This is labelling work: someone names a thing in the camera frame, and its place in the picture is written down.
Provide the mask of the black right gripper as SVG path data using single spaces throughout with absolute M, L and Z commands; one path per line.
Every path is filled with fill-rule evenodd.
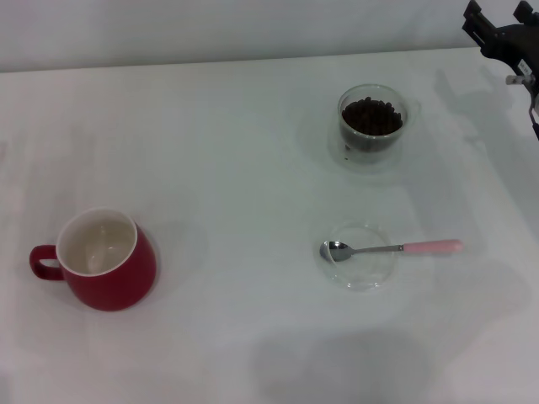
M 484 43 L 481 53 L 501 61 L 515 75 L 532 77 L 526 84 L 531 94 L 538 94 L 538 15 L 527 1 L 519 1 L 514 13 L 518 24 L 495 27 L 482 14 L 475 0 L 464 11 L 462 29 L 476 42 Z

